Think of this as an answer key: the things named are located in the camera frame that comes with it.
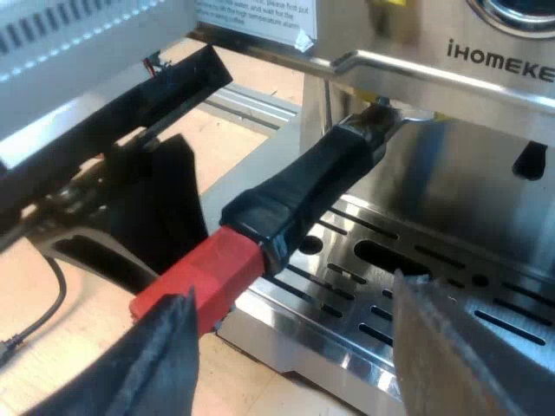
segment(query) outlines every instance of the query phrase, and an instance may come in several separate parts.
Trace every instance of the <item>chrome knob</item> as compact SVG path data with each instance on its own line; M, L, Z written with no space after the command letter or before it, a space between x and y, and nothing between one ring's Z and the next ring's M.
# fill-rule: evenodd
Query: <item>chrome knob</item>
M474 11L497 29L535 39L555 37L552 0L467 0Z

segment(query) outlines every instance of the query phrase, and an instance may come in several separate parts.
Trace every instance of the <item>red wire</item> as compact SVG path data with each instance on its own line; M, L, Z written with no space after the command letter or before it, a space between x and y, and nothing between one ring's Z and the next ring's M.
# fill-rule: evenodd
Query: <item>red wire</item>
M147 71L150 73L150 75L152 77L155 77L156 76L156 71L154 70L154 67L153 67L152 63L150 63L148 58L143 59L142 63L145 66L145 68L147 69Z

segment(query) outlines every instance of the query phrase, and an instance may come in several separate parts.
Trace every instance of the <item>slotted metal grate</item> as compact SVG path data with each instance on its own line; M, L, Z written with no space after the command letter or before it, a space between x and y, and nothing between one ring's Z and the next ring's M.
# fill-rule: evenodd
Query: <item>slotted metal grate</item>
M407 224L340 200L314 226L318 253L252 289L328 340L393 367L393 271L429 272L446 294L497 336L555 370L555 288Z

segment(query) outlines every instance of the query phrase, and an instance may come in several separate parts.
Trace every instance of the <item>silver device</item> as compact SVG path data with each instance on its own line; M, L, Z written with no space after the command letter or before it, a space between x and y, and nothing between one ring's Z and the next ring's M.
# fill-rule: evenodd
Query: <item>silver device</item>
M405 414L393 362L400 267L430 273L459 308L555 372L555 3L263 1L227 17L206 3L217 2L197 4L197 38L307 74L300 152L376 97L445 114L396 134L289 269L238 299L219 335L365 413ZM277 36L289 21L294 30Z

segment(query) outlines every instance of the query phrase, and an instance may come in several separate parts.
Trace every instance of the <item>ihomeke logo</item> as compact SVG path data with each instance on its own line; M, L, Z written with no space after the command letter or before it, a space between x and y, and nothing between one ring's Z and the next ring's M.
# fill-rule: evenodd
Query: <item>ihomeke logo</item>
M533 78L534 80L555 81L555 68L545 67L535 62L522 61L521 59L503 56L494 52L486 52L481 49L470 49L468 46L462 47L455 43L453 39L449 39L447 56L470 61L477 65L486 65L490 68L505 70L526 78Z

